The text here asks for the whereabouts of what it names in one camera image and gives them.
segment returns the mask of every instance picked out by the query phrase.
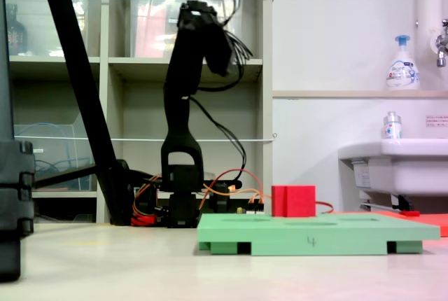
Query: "label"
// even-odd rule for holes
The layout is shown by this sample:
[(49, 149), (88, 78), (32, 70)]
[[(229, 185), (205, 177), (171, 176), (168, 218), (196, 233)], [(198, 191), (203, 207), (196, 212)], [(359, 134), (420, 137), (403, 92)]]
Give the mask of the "label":
[(353, 165), (355, 171), (356, 186), (360, 188), (370, 188), (369, 166), (366, 163), (358, 163)]
[(448, 115), (427, 115), (427, 127), (448, 127)]
[(385, 124), (383, 139), (401, 139), (401, 124), (399, 122), (389, 122)]
[(389, 69), (389, 76), (386, 84), (390, 88), (402, 87), (418, 83), (420, 81), (420, 73), (412, 62), (395, 61)]

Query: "shelf board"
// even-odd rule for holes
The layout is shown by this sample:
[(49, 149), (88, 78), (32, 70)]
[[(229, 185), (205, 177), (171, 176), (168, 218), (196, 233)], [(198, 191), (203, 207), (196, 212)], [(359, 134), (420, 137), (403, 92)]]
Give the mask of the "shelf board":
[[(10, 56), (14, 81), (68, 81), (64, 57)], [(89, 57), (95, 81), (99, 81), (99, 57)]]
[(33, 191), (33, 198), (96, 198), (96, 191)]
[[(169, 58), (143, 58), (143, 57), (110, 57), (109, 65), (125, 81), (162, 83), (167, 77)], [(244, 69), (243, 83), (258, 81), (262, 59), (251, 59)], [(204, 65), (202, 70), (202, 83), (223, 83), (234, 81), (236, 76), (226, 79), (210, 72)]]
[(448, 99), (448, 91), (437, 90), (372, 90), (372, 91), (327, 91), (327, 90), (277, 90), (275, 99)]

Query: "small bottle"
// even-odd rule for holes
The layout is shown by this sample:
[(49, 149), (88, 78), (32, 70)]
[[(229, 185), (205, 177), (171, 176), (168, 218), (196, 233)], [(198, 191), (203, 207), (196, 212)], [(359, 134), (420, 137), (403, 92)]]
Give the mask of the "small bottle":
[(8, 25), (9, 55), (25, 54), (28, 50), (28, 34), (25, 26), (17, 21), (18, 7), (15, 3), (6, 4), (6, 23)]
[(401, 117), (395, 112), (388, 112), (384, 117), (383, 139), (401, 138)]

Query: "clear plastic container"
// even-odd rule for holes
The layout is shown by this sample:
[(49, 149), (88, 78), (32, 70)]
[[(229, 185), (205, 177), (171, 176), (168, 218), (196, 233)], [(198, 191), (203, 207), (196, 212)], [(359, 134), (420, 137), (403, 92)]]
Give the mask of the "clear plastic container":
[[(33, 139), (21, 137), (64, 137), (86, 138), (81, 115), (72, 125), (57, 125), (50, 122), (37, 122), (31, 125), (14, 125), (17, 140), (33, 144), (36, 159), (36, 178), (54, 175), (93, 163), (92, 150), (88, 140), (75, 139)], [(93, 177), (85, 176), (76, 180), (53, 185), (39, 191), (92, 191)]]
[[(73, 0), (87, 54), (99, 56), (100, 0)], [(6, 0), (11, 55), (63, 57), (47, 0)]]
[[(181, 4), (187, 0), (131, 0), (130, 57), (170, 58), (177, 35), (177, 20)], [(218, 20), (226, 20), (233, 11), (233, 0), (202, 0), (212, 5)], [(226, 29), (240, 37), (241, 8)]]

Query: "faucet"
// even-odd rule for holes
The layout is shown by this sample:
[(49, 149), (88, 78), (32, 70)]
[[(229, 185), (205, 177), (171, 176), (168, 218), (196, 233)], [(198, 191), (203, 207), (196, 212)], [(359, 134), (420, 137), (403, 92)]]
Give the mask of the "faucet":
[(437, 37), (437, 66), (443, 68), (447, 65), (447, 59), (445, 58), (445, 52), (448, 46), (448, 19), (442, 20), (444, 27), (444, 34)]

